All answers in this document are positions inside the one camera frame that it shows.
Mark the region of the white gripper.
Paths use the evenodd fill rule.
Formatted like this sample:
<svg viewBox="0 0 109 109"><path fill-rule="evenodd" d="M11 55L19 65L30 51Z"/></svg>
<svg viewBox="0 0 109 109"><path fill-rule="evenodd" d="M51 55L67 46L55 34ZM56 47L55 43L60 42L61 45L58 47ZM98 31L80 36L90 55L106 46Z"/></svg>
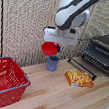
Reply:
<svg viewBox="0 0 109 109"><path fill-rule="evenodd" d="M59 30L56 27L47 27L44 29L45 42L55 42L68 45L75 45L77 43L77 29ZM58 52L60 52L61 46L57 46Z"/></svg>

